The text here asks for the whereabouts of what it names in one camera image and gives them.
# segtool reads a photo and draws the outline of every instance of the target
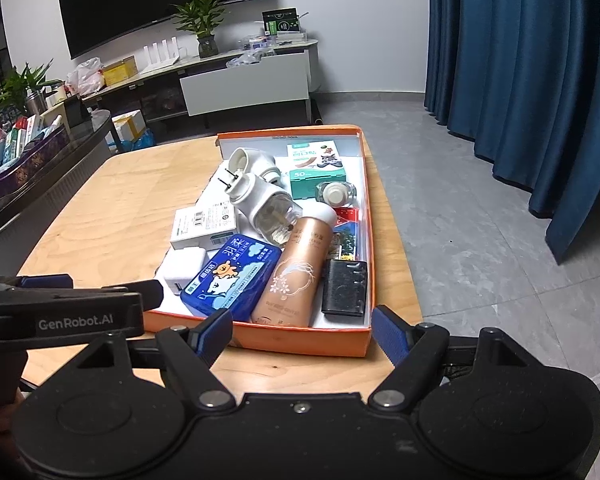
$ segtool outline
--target baseboard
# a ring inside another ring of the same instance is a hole
[[[350,101],[410,101],[423,102],[424,92],[315,92],[312,97],[319,103]]]

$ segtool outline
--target green plant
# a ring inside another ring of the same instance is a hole
[[[199,38],[211,36],[222,23],[225,8],[220,0],[190,0],[184,5],[174,5],[177,30],[189,30]]]
[[[7,74],[7,77],[0,84],[0,110],[11,105],[18,110],[24,111],[27,91],[39,91],[45,86],[61,83],[59,79],[47,80],[45,78],[46,71],[49,70],[53,59],[46,65],[40,65],[38,68],[31,70],[29,63],[25,64],[22,72],[18,72],[16,67]]]

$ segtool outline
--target black and green box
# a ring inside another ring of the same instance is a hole
[[[262,13],[264,22],[264,33],[266,36],[275,36],[278,31],[288,32],[290,30],[300,32],[300,20],[296,8],[266,10]]]

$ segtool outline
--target plant pot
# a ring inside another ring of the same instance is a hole
[[[46,112],[45,97],[40,91],[36,90],[35,92],[32,92],[31,95],[27,97],[25,103],[29,115],[42,115],[42,112]]]
[[[200,59],[218,55],[218,46],[213,34],[198,38],[198,53]]]

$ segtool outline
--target white charger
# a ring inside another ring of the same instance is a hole
[[[164,278],[171,292],[179,295],[189,282],[196,277],[209,259],[202,247],[170,249],[158,272]]]

